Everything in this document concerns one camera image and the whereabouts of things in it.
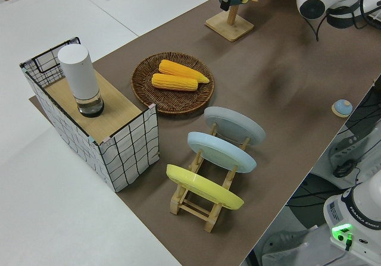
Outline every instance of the green led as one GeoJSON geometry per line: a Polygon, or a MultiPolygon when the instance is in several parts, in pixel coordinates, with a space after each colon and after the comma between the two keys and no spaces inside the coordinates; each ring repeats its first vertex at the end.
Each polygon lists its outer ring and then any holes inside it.
{"type": "Polygon", "coordinates": [[[342,224],[341,226],[332,227],[332,232],[342,231],[343,229],[350,229],[351,227],[352,224],[350,223],[342,224]]]}
{"type": "MultiPolygon", "coordinates": [[[[345,224],[342,224],[341,226],[332,227],[332,235],[334,238],[340,240],[339,236],[341,236],[343,233],[346,233],[351,228],[352,228],[352,224],[350,223],[345,223],[345,224]]],[[[352,237],[352,234],[348,233],[348,239],[351,239],[351,237],[352,237]]]]}

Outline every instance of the yellow corn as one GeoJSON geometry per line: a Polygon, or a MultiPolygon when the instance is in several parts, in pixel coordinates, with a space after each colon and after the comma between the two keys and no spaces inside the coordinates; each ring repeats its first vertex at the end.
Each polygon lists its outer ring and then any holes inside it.
{"type": "Polygon", "coordinates": [[[163,74],[172,74],[174,76],[195,79],[199,83],[209,83],[209,79],[199,71],[169,60],[161,60],[159,71],[163,74]]]}
{"type": "Polygon", "coordinates": [[[193,92],[197,90],[198,82],[194,79],[173,76],[171,74],[154,74],[152,85],[158,89],[182,90],[193,92]]]}

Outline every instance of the wicker plate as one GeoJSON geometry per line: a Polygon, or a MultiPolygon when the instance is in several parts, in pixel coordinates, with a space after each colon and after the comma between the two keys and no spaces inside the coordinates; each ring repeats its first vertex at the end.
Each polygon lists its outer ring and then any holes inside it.
{"type": "Polygon", "coordinates": [[[143,60],[133,72],[131,86],[134,94],[146,106],[157,105],[157,110],[165,114],[186,114],[203,107],[214,90],[214,77],[209,68],[193,56],[164,52],[143,60]],[[161,60],[166,59],[199,71],[209,79],[209,83],[200,83],[194,92],[157,89],[153,87],[151,78],[159,73],[161,60]]]}

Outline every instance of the glass base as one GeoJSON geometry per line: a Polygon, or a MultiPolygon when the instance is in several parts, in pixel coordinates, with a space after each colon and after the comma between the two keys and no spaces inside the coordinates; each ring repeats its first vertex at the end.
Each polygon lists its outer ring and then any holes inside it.
{"type": "Polygon", "coordinates": [[[100,116],[105,107],[103,99],[98,93],[92,99],[81,100],[76,99],[79,112],[85,117],[97,117],[100,116]]]}

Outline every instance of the storage box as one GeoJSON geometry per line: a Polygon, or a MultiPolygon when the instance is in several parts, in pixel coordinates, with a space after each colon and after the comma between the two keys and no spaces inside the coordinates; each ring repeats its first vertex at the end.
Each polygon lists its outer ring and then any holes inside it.
{"type": "Polygon", "coordinates": [[[82,116],[57,59],[58,51],[72,43],[80,43],[79,38],[70,39],[20,67],[62,139],[112,190],[119,192],[159,159],[156,106],[140,111],[97,73],[104,112],[95,118],[82,116]]]}

